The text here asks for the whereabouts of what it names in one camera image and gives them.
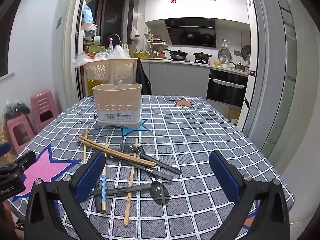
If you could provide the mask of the green colander basket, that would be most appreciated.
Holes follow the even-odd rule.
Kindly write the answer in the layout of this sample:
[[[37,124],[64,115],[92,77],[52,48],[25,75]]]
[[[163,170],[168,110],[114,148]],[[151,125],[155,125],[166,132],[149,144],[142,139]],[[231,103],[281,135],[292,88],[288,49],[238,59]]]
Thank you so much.
[[[131,56],[133,58],[147,60],[149,58],[149,53],[148,52],[132,53]]]

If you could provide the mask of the black hanging bag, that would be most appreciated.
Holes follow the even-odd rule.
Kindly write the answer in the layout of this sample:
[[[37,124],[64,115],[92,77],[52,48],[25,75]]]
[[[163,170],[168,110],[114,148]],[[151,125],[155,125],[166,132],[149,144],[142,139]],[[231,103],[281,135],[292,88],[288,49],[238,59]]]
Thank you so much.
[[[144,72],[143,65],[140,59],[137,60],[136,83],[142,85],[142,95],[152,95],[151,83]]]

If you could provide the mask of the light wooden chopstick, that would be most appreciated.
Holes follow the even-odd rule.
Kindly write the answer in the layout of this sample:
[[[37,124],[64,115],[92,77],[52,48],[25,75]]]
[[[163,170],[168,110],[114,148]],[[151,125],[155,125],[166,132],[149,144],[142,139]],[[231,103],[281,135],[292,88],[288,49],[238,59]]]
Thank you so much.
[[[134,174],[135,174],[135,167],[134,167],[134,166],[131,166],[131,173],[130,173],[130,179],[129,179],[129,187],[133,186]],[[132,193],[129,192],[129,193],[127,194],[127,199],[126,199],[125,216],[124,216],[124,226],[129,226],[131,197],[132,197]]]

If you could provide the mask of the checkered blue tablecloth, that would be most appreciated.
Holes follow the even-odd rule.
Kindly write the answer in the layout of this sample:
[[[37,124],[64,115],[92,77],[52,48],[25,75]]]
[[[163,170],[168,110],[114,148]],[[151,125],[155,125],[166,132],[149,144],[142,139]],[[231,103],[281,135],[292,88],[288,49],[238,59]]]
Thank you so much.
[[[167,203],[159,205],[148,190],[132,194],[129,226],[124,226],[126,194],[108,195],[106,212],[98,211],[89,196],[81,207],[103,239],[212,238],[234,207],[209,166],[213,150],[255,180],[279,179],[253,143],[203,98],[144,96],[137,129],[101,127],[97,117],[94,99],[85,97],[29,142],[27,150],[40,159],[30,168],[31,179],[73,174],[92,153],[77,141],[80,135],[112,148],[137,143],[163,163],[160,172],[169,173],[169,167],[181,171],[172,174],[172,181],[159,180],[169,192]]]

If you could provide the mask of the pink stool short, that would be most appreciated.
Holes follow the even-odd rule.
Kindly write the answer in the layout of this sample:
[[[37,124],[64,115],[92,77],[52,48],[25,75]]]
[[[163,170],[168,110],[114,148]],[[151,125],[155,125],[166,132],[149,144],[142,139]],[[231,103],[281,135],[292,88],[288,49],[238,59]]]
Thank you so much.
[[[7,122],[10,139],[14,150],[20,154],[25,147],[35,137],[33,127],[27,115],[20,115]]]

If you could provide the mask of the cardboard box on floor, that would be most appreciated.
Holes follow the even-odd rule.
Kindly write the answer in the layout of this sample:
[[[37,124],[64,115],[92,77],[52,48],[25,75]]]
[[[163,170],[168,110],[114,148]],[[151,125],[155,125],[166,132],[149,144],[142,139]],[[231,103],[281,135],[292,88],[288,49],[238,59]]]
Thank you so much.
[[[227,112],[227,119],[236,126],[239,121],[240,113],[241,108],[230,106]]]

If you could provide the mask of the beige basket trolley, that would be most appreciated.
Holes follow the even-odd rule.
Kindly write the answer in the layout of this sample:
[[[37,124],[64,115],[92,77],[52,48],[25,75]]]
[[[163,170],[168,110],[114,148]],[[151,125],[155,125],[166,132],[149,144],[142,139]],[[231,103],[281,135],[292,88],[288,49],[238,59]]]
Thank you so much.
[[[84,64],[85,93],[88,91],[87,80],[101,81],[108,84],[131,84],[136,82],[137,58],[106,59]]]

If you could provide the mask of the black wok on stove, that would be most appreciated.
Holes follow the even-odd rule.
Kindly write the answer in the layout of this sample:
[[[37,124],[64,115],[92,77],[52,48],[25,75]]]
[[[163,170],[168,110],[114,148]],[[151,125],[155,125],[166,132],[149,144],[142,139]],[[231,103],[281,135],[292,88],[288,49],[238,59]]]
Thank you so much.
[[[170,49],[165,49],[165,51],[170,53],[170,58],[174,61],[186,61],[187,59],[188,54],[183,51]]]

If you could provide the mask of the beige utensil caddy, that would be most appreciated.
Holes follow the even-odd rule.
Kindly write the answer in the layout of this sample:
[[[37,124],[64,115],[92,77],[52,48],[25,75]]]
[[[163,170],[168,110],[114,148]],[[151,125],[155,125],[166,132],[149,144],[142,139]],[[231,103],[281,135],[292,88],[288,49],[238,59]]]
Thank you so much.
[[[101,84],[93,88],[100,126],[137,128],[142,123],[142,85]]]

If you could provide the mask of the long brown chopstick pair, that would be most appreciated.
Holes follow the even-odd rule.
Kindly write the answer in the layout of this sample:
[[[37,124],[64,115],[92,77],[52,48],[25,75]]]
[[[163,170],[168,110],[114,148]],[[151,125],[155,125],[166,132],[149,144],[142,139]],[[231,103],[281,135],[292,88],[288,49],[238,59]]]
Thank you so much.
[[[97,143],[95,143],[95,142],[93,142],[93,141],[91,141],[91,140],[89,140],[89,139],[87,139],[87,138],[85,138],[83,136],[77,136],[77,141],[79,141],[79,142],[81,142],[84,145],[87,145],[89,147],[95,148],[96,150],[103,151],[104,153],[106,153],[108,155],[111,155],[113,157],[117,157],[117,158],[120,158],[120,159],[123,159],[123,160],[126,160],[126,161],[130,161],[130,162],[135,163],[135,164],[147,166],[147,167],[150,167],[150,168],[154,168],[156,166],[155,162],[144,160],[144,159],[140,159],[140,158],[128,155],[128,154],[121,153],[121,152],[113,150],[113,149],[111,149],[109,147],[103,146],[101,144],[97,144]]]

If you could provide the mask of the black built-in oven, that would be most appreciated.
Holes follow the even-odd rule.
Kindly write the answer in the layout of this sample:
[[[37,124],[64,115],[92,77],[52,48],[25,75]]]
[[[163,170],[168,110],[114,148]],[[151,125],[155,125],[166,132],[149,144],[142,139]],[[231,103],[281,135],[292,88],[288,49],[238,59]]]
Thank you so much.
[[[211,69],[207,99],[242,107],[248,77]]]

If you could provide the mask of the black range hood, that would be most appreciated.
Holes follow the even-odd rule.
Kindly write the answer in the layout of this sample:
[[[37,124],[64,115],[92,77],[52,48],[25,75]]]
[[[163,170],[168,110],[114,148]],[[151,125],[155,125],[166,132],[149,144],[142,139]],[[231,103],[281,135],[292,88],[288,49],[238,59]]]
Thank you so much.
[[[164,22],[172,45],[216,48],[214,18],[168,18]]]

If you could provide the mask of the pink stool tall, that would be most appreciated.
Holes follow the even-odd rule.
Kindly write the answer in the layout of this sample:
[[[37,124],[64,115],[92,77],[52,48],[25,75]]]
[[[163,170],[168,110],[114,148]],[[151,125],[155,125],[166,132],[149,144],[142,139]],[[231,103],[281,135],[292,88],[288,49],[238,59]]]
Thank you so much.
[[[31,112],[35,122],[35,131],[39,134],[57,116],[58,110],[52,92],[44,89],[30,98]]]

